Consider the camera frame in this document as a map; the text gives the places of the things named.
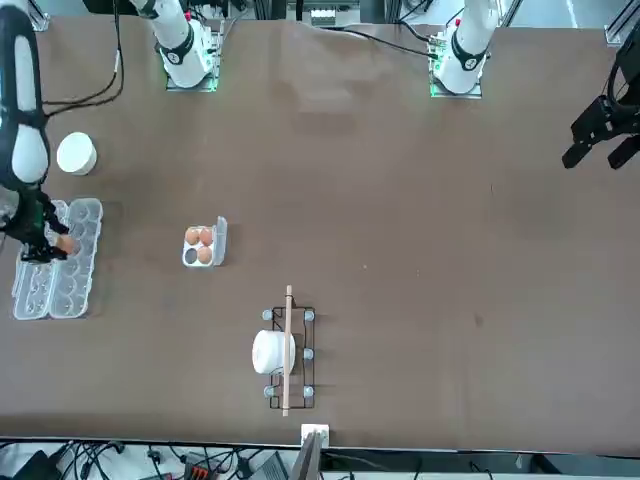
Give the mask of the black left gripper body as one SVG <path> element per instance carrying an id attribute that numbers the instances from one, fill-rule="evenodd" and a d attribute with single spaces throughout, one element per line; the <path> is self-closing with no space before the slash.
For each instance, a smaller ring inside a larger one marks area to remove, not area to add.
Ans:
<path id="1" fill-rule="evenodd" d="M 613 66 L 613 124 L 617 134 L 639 131 L 639 39 L 627 38 Z"/>

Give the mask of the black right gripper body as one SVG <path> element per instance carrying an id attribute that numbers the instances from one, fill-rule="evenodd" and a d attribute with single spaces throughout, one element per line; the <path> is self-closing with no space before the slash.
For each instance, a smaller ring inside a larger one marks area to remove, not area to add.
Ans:
<path id="1" fill-rule="evenodd" d="M 50 213 L 50 199 L 39 187 L 22 191 L 16 213 L 5 225 L 5 233 L 26 245 L 29 251 L 43 251 L 49 246 L 45 227 Z"/>

